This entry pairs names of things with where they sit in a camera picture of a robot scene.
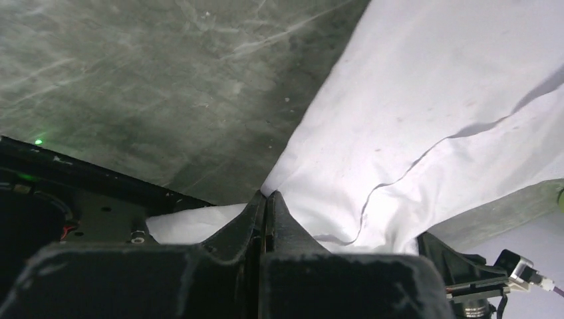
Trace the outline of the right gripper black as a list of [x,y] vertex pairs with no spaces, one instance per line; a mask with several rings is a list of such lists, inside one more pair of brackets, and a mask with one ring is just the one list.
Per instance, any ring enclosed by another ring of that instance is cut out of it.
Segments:
[[431,233],[417,238],[423,257],[336,254],[298,224],[279,192],[268,197],[265,217],[261,318],[503,317],[507,272]]

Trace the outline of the white shirt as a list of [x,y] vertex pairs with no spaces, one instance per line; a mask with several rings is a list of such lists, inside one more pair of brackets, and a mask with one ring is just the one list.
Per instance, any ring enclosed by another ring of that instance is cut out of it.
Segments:
[[202,159],[262,177],[336,252],[413,253],[417,235],[563,174],[562,1],[231,1],[214,18],[265,29],[234,51],[274,105]]

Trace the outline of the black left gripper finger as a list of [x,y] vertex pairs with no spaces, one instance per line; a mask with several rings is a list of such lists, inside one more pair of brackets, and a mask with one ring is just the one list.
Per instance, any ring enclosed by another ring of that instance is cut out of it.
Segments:
[[256,318],[266,199],[195,245],[58,244],[30,260],[2,318]]

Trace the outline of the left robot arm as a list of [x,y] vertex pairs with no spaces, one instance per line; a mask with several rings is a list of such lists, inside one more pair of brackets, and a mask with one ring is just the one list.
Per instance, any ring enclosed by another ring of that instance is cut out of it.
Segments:
[[1,138],[2,318],[256,318],[256,195],[217,234],[159,245],[146,219],[194,197]]

